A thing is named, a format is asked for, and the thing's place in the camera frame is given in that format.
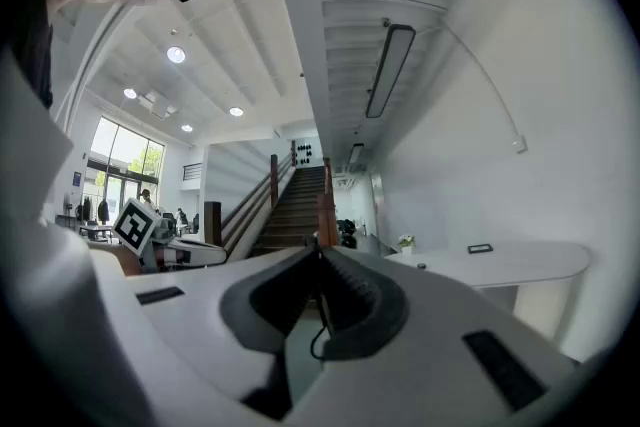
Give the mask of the person's left forearm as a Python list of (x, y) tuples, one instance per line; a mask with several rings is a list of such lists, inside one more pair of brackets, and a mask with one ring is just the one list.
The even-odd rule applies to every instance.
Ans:
[(128, 247), (124, 245), (110, 245), (106, 251), (117, 258), (125, 276), (138, 276), (142, 274), (142, 267), (138, 257)]

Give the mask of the long black ceiling lamp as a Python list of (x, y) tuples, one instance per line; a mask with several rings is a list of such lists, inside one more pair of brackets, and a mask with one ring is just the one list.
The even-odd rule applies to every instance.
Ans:
[(366, 108), (367, 119), (382, 116), (416, 36), (413, 27), (391, 24), (378, 62)]

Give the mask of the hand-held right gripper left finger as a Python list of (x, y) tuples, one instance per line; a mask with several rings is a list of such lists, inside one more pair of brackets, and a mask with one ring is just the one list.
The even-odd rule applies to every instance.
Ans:
[(122, 349), (142, 394), (124, 424), (141, 427), (322, 427), (313, 385), (289, 403), (283, 353), (245, 348), (223, 319), (232, 285), (279, 275), (310, 247), (212, 269), (122, 279)]

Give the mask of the dark wooden staircase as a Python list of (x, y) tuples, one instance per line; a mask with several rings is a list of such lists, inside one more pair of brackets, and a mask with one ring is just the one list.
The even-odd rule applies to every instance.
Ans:
[(337, 241), (337, 230), (331, 226), (335, 215), (324, 217), (333, 206), (330, 161), (297, 167), (295, 147), (293, 143), (287, 158), (273, 154), (268, 173), (228, 214), (222, 213), (219, 202), (204, 203), (205, 242), (223, 248), (231, 257), (252, 224), (257, 225), (257, 233), (250, 237), (249, 258), (301, 246), (313, 236)]

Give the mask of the person's black shirt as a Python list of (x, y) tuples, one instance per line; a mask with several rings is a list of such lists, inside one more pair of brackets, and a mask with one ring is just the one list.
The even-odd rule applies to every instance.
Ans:
[(44, 7), (20, 15), (10, 38), (12, 52), (34, 94), (49, 110), (53, 103), (51, 82), (52, 26)]

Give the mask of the black scissors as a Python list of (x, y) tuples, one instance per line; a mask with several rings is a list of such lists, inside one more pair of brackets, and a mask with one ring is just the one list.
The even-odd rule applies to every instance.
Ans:
[(310, 342), (309, 352), (313, 359), (324, 362), (327, 360), (327, 357), (325, 355), (326, 349), (322, 348), (322, 351), (318, 352), (316, 350), (316, 344), (323, 334), (326, 334), (328, 336), (328, 338), (324, 342), (324, 344), (327, 344), (333, 338), (333, 328), (330, 323), (328, 306), (320, 289), (317, 289), (314, 292), (313, 299), (316, 303), (316, 307), (320, 315), (322, 327)]

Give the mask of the ceiling air vent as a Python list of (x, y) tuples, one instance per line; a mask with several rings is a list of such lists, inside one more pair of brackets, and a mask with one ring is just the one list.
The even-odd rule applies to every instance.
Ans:
[(142, 107), (147, 109), (152, 116), (159, 120), (167, 119), (177, 113), (177, 109), (170, 104), (169, 100), (154, 90), (144, 95), (139, 95), (137, 100)]

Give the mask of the large glass window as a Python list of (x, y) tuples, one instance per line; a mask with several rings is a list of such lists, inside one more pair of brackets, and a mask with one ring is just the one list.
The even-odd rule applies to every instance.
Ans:
[(107, 225), (131, 198), (157, 203), (165, 147), (101, 118), (89, 152), (82, 204), (87, 219)]

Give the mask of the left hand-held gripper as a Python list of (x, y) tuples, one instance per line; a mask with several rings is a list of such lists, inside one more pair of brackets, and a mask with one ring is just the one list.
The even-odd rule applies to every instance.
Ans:
[(134, 198), (122, 208), (112, 232), (142, 271), (203, 268), (227, 261), (223, 248), (179, 236), (172, 215), (160, 215)]

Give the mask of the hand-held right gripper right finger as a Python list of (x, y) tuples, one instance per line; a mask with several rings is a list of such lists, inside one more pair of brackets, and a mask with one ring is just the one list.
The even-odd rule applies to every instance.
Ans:
[(539, 427), (591, 375), (471, 287), (381, 257), (343, 255), (399, 285), (406, 323), (375, 355), (327, 362), (301, 427)]

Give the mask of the pile of black bags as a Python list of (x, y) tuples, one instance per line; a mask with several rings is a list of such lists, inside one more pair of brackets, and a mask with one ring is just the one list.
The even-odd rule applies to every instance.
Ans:
[(357, 239), (355, 237), (355, 224), (349, 219), (338, 220), (337, 229), (340, 245), (350, 249), (356, 249)]

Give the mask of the white curved table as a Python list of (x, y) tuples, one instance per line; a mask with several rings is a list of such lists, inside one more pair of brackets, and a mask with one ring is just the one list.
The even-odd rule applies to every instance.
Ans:
[(547, 340), (556, 342), (573, 282), (589, 267), (590, 254), (569, 242), (496, 242), (493, 252), (469, 254), (444, 249), (388, 259), (461, 282), (478, 290), (514, 288), (513, 315)]

